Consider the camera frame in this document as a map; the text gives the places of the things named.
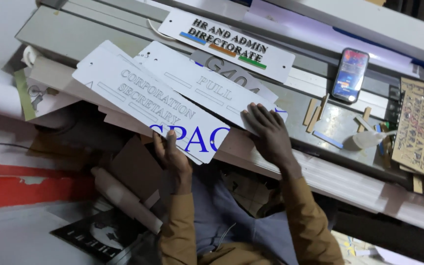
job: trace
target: brown jacket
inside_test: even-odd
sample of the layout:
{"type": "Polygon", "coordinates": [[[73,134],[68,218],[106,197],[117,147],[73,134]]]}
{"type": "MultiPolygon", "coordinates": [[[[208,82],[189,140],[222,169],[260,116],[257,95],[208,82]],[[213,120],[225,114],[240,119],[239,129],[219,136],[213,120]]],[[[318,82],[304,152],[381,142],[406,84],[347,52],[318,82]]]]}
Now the brown jacket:
{"type": "MultiPolygon", "coordinates": [[[[281,186],[299,264],[344,264],[338,243],[327,229],[327,217],[315,203],[305,179],[283,181],[281,186]]],[[[172,195],[170,220],[162,227],[160,248],[164,265],[271,264],[253,245],[239,242],[222,244],[198,258],[192,194],[172,195]]]]}

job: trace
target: phone case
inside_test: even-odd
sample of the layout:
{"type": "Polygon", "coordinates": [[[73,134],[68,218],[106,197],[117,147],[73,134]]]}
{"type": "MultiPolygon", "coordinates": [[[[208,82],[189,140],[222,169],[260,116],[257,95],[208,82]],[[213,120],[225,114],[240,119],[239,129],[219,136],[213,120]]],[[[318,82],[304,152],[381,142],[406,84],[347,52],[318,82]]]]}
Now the phone case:
{"type": "Polygon", "coordinates": [[[343,65],[343,64],[342,64],[343,56],[345,55],[345,51],[347,51],[347,50],[354,51],[354,52],[357,52],[357,53],[363,53],[363,54],[366,54],[366,55],[368,56],[368,62],[366,63],[366,66],[365,66],[365,68],[364,68],[364,75],[363,75],[363,77],[362,77],[362,80],[363,80],[363,81],[364,81],[364,76],[365,76],[365,74],[366,74],[366,70],[368,69],[369,60],[370,60],[370,58],[371,58],[371,57],[369,56],[369,54],[368,54],[367,52],[359,51],[359,50],[355,50],[355,49],[352,49],[352,48],[345,48],[345,49],[343,50],[343,52],[341,53],[340,64],[339,64],[339,66],[338,66],[338,72],[336,73],[336,76],[335,76],[335,81],[334,81],[334,84],[333,84],[333,88],[332,88],[332,90],[331,90],[331,95],[332,95],[332,97],[333,97],[333,98],[338,99],[338,100],[341,100],[341,101],[344,101],[345,103],[354,104],[354,103],[356,103],[356,102],[359,100],[359,95],[361,94],[361,90],[359,90],[359,91],[358,91],[358,96],[356,97],[356,100],[355,100],[355,101],[349,101],[348,99],[346,99],[346,98],[344,98],[344,97],[341,97],[341,96],[339,96],[339,95],[335,95],[335,94],[333,93],[333,92],[334,92],[334,88],[335,88],[335,86],[336,86],[336,82],[337,82],[337,80],[338,80],[338,75],[340,74],[340,71],[341,71],[341,66],[343,65]]]}

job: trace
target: blue strip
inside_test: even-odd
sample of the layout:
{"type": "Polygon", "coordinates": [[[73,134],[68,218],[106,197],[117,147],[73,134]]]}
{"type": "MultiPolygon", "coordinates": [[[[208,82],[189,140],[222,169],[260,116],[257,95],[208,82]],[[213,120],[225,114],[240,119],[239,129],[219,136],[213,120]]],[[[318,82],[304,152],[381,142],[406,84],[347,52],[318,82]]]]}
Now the blue strip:
{"type": "MultiPolygon", "coordinates": [[[[375,131],[378,133],[381,133],[381,126],[379,124],[377,124],[375,126],[375,131]]],[[[384,145],[382,144],[382,142],[379,143],[379,152],[381,153],[381,156],[384,155],[384,145]]]]}
{"type": "Polygon", "coordinates": [[[376,42],[374,42],[374,41],[372,41],[372,40],[369,40],[369,39],[366,39],[366,38],[363,38],[363,37],[357,36],[357,35],[355,35],[355,34],[353,34],[353,33],[349,33],[349,32],[347,32],[347,31],[344,31],[344,30],[339,29],[339,28],[336,28],[336,27],[333,27],[333,30],[335,30],[336,32],[339,32],[339,33],[341,33],[341,34],[344,34],[344,35],[346,35],[346,36],[349,36],[349,37],[351,37],[351,38],[353,38],[353,39],[362,40],[362,41],[364,41],[364,42],[366,42],[366,43],[368,43],[368,44],[372,44],[372,45],[375,45],[375,46],[378,46],[378,47],[381,47],[381,48],[387,49],[387,50],[389,50],[389,51],[396,52],[396,53],[401,54],[401,55],[403,55],[403,56],[407,56],[407,57],[409,57],[409,58],[411,58],[411,59],[412,59],[411,63],[413,63],[413,64],[415,64],[415,65],[417,65],[417,66],[421,66],[421,67],[423,67],[423,68],[424,68],[424,61],[421,61],[420,59],[417,59],[417,58],[415,58],[415,57],[413,57],[413,56],[410,56],[410,55],[405,54],[405,53],[401,53],[401,52],[399,52],[399,51],[397,51],[397,50],[394,50],[394,49],[392,49],[392,48],[389,48],[389,47],[387,47],[387,46],[384,46],[384,45],[378,44],[378,43],[376,43],[376,42]]]}
{"type": "Polygon", "coordinates": [[[343,149],[343,144],[342,143],[339,143],[339,142],[331,139],[330,137],[322,134],[321,132],[313,131],[312,134],[315,135],[315,136],[317,136],[318,138],[322,139],[325,142],[329,142],[329,143],[333,144],[334,146],[338,147],[339,149],[343,149]]]}
{"type": "Polygon", "coordinates": [[[191,34],[187,34],[187,33],[185,33],[185,32],[181,32],[181,33],[180,33],[180,36],[183,36],[183,37],[185,37],[185,38],[188,38],[188,39],[191,39],[191,40],[197,41],[198,43],[206,44],[205,40],[202,40],[202,39],[196,38],[196,37],[192,36],[191,34]]]}

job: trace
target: white sign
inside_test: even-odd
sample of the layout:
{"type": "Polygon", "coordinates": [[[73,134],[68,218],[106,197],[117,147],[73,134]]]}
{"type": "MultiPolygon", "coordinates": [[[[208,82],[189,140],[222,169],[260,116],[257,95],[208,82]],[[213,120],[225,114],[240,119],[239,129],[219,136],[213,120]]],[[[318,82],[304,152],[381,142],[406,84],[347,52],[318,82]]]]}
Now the white sign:
{"type": "Polygon", "coordinates": [[[169,13],[158,31],[281,83],[295,59],[290,52],[178,9],[169,13]]]}
{"type": "Polygon", "coordinates": [[[240,114],[252,102],[278,112],[284,121],[287,119],[287,112],[275,104],[157,41],[134,59],[181,95],[252,133],[240,114]]]}
{"type": "Polygon", "coordinates": [[[79,64],[73,77],[162,136],[173,126],[177,146],[209,163],[229,126],[142,69],[98,47],[79,64]]]}
{"type": "Polygon", "coordinates": [[[230,63],[229,61],[202,50],[196,50],[189,58],[240,86],[251,90],[253,93],[263,97],[271,103],[274,103],[278,99],[278,96],[269,88],[265,87],[258,79],[254,78],[246,70],[234,63],[230,63]]]}

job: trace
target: person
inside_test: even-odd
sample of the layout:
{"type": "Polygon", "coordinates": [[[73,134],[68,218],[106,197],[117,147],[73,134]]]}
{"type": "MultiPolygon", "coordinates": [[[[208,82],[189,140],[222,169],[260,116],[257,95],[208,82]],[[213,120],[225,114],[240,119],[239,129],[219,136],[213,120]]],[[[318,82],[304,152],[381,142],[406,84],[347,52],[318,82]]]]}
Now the person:
{"type": "Polygon", "coordinates": [[[242,116],[258,135],[250,134],[256,149],[280,169],[285,212],[251,217],[234,201],[218,169],[191,165],[176,147],[174,130],[166,141],[154,133],[156,154],[176,183],[159,241],[162,263],[344,264],[326,215],[292,154],[283,119],[261,104],[251,103],[249,109],[242,116]]]}

